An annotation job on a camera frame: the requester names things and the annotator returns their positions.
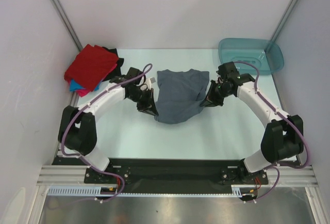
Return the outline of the grey blue polo shirt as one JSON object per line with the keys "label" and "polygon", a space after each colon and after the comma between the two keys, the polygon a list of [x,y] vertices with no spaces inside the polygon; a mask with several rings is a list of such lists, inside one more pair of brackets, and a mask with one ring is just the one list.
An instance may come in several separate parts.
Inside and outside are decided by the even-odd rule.
{"label": "grey blue polo shirt", "polygon": [[203,107],[209,84],[209,72],[190,69],[186,72],[162,70],[157,72],[159,88],[155,103],[155,120],[165,124],[179,124],[198,115]]}

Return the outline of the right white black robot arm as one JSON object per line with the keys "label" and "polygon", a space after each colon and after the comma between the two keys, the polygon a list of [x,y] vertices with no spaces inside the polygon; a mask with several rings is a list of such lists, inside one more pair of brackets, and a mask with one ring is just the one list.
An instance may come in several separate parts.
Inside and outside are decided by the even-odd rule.
{"label": "right white black robot arm", "polygon": [[260,149],[240,161],[237,179],[251,183],[262,171],[304,151],[303,120],[292,116],[262,95],[257,77],[240,74],[234,62],[218,67],[218,79],[211,81],[202,107],[223,106],[231,95],[244,102],[265,128]]}

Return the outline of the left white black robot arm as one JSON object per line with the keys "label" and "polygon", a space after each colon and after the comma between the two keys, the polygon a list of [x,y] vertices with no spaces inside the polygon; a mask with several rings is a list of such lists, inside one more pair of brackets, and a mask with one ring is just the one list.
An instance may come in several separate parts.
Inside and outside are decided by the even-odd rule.
{"label": "left white black robot arm", "polygon": [[97,121],[125,99],[135,102],[137,111],[158,116],[152,88],[155,79],[146,77],[152,66],[149,63],[142,71],[129,68],[127,74],[111,79],[91,100],[78,107],[68,105],[62,112],[58,133],[62,154],[80,158],[94,167],[96,177],[104,183],[113,179],[114,170],[109,167],[110,159],[97,147]]}

